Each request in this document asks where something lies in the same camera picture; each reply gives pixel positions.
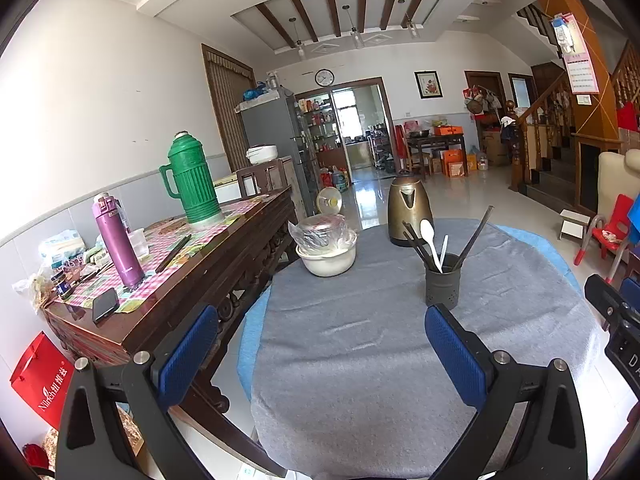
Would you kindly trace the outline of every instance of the gray refrigerator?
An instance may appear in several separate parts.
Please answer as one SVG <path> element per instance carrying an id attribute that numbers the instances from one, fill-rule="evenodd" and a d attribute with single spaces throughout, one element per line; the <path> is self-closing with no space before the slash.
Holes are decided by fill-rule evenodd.
<path id="1" fill-rule="evenodd" d="M 291 157 L 306 213 L 315 215 L 320 169 L 306 118 L 292 91 L 280 87 L 277 92 L 278 99 L 241 112 L 246 138 L 249 147 L 272 144 L 279 157 Z"/>

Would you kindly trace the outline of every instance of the metal screw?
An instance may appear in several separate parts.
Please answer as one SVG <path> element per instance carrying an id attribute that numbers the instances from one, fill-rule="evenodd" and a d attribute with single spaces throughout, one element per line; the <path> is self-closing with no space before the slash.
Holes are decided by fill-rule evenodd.
<path id="1" fill-rule="evenodd" d="M 505 365 L 511 361 L 511 356 L 504 350 L 496 350 L 494 352 L 495 362 L 501 365 Z"/>
<path id="2" fill-rule="evenodd" d="M 554 368 L 559 372 L 565 372 L 569 369 L 569 365 L 563 359 L 554 359 Z"/>
<path id="3" fill-rule="evenodd" d="M 82 370 L 87 368 L 88 365 L 89 365 L 89 359 L 87 359 L 86 357 L 81 357 L 81 358 L 76 360 L 76 363 L 74 364 L 74 367 L 76 368 L 76 370 L 81 372 Z"/>
<path id="4" fill-rule="evenodd" d="M 135 362 L 135 364 L 137 365 L 143 365 L 144 363 L 149 361 L 150 357 L 151 355 L 149 355 L 149 352 L 147 352 L 146 350 L 143 350 L 142 352 L 137 352 L 133 356 L 133 362 Z"/>

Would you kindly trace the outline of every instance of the picture frame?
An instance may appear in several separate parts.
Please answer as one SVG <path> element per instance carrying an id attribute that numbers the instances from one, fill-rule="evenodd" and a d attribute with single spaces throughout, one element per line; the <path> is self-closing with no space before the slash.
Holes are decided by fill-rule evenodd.
<path id="1" fill-rule="evenodd" d="M 431 99 L 433 97 L 442 97 L 442 88 L 438 73 L 435 70 L 414 72 L 415 81 L 418 83 L 421 99 Z"/>

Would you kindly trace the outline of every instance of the red chair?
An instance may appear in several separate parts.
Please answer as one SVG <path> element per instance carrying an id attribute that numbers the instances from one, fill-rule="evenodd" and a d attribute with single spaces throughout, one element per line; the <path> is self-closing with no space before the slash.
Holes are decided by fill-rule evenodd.
<path id="1" fill-rule="evenodd" d="M 618 195 L 616 205 L 614 206 L 613 213 L 611 214 L 611 220 L 608 224 L 604 225 L 604 222 L 607 220 L 604 215 L 596 215 L 593 217 L 589 224 L 589 230 L 582 240 L 582 247 L 578 251 L 578 254 L 575 255 L 574 265 L 580 265 L 580 262 L 584 257 L 584 253 L 587 251 L 587 247 L 589 246 L 589 241 L 591 241 L 591 236 L 593 236 L 600 242 L 600 255 L 602 258 L 607 257 L 607 251 L 611 251 L 616 254 L 616 257 L 613 260 L 613 265 L 609 271 L 609 275 L 605 280 L 607 283 L 611 283 L 616 270 L 618 270 L 622 254 L 625 252 L 626 248 L 631 245 L 631 242 L 627 238 L 629 228 L 631 226 L 631 222 L 627 215 L 633 204 L 633 199 L 620 194 Z M 622 240 L 622 242 L 619 244 L 609 242 L 602 235 L 603 231 L 609 231 L 610 233 L 615 234 L 616 238 L 618 240 Z"/>

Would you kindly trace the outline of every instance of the smartphone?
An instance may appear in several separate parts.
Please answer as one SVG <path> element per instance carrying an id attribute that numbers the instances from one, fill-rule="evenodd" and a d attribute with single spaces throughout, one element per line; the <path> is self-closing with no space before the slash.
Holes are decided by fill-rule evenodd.
<path id="1" fill-rule="evenodd" d="M 119 306 L 120 302 L 118 301 L 118 295 L 115 288 L 110 288 L 97 298 L 94 298 L 94 323 L 98 324 L 107 319 L 118 309 Z"/>

